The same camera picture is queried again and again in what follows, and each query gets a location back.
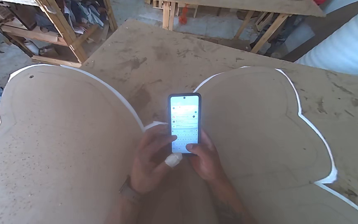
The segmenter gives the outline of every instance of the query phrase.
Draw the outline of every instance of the table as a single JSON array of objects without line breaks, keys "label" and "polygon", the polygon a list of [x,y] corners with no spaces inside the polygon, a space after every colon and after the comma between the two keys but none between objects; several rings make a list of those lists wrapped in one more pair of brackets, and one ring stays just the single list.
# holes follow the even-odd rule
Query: table
[{"label": "table", "polygon": [[208,77],[242,66],[279,68],[288,75],[299,93],[303,114],[331,146],[339,179],[328,186],[358,205],[358,77],[225,47],[133,20],[123,23],[81,69],[121,93],[148,125],[166,120],[169,94],[192,92]]},{"label": "table", "polygon": [[261,12],[257,23],[262,26],[267,25],[273,17],[273,13],[280,13],[276,20],[271,24],[270,28],[262,36],[262,38],[252,48],[252,53],[257,53],[263,44],[273,35],[273,33],[280,27],[287,17],[292,14],[298,15],[311,15],[311,16],[324,16],[325,14],[317,6],[313,0],[292,1],[292,0],[255,0],[255,1],[221,1],[221,0],[186,0],[183,1],[164,1],[163,3],[163,20],[162,27],[164,29],[173,29],[173,18],[175,16],[176,3],[214,6],[220,8],[236,8],[248,10],[248,13],[238,29],[234,39],[238,39],[243,32],[244,28],[249,23],[251,16],[255,11]]}]

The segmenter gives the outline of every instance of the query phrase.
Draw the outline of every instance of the wristwatch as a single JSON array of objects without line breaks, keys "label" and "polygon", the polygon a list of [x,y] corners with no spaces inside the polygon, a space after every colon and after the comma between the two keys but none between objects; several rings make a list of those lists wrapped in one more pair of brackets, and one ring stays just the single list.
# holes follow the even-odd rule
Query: wristwatch
[{"label": "wristwatch", "polygon": [[130,187],[130,182],[131,182],[131,177],[128,175],[127,179],[125,180],[124,184],[121,186],[118,193],[127,197],[130,201],[134,203],[139,203],[141,195]]}]

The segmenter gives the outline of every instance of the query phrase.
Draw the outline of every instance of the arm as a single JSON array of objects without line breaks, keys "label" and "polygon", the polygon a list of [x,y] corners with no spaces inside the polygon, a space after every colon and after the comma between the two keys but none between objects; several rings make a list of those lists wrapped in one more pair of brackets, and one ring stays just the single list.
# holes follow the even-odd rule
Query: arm
[{"label": "arm", "polygon": [[211,189],[219,222],[227,224],[256,223],[242,205],[236,190],[223,170],[215,145],[204,130],[201,130],[201,144],[187,144],[186,149],[198,155],[190,157],[190,162],[194,170],[208,183]]},{"label": "arm", "polygon": [[[165,161],[153,161],[152,157],[161,152],[162,149],[177,139],[176,135],[170,135],[167,125],[156,125],[149,128],[139,143],[138,151],[132,165],[131,179],[128,183],[130,189],[139,196],[145,195],[154,190],[161,182],[163,177],[172,170],[182,159],[181,154],[171,154]],[[137,216],[141,204],[138,200],[131,200],[126,195],[119,195],[119,210],[113,211],[115,214],[107,223],[133,224],[137,221]]]}]

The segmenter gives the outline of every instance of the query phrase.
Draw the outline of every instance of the pile of fabric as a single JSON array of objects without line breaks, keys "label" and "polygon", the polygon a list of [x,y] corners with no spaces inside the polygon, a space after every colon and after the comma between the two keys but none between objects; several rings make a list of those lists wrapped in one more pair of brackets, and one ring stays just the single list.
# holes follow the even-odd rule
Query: pile of fabric
[{"label": "pile of fabric", "polygon": [[[56,3],[75,33],[84,33],[91,24],[97,24],[102,28],[107,19],[103,0],[57,0]],[[46,15],[39,13],[35,19],[43,32],[57,32]]]}]

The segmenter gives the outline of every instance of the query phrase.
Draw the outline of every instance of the forearm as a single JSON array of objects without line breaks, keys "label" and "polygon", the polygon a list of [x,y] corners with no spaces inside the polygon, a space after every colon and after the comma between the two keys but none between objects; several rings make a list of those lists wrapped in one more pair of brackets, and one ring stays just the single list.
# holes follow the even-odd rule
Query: forearm
[{"label": "forearm", "polygon": [[130,201],[127,197],[120,195],[119,211],[117,218],[119,224],[134,224],[137,221],[140,204]]},{"label": "forearm", "polygon": [[208,183],[214,196],[216,214],[220,223],[255,224],[255,219],[241,203],[235,188],[227,177]]}]

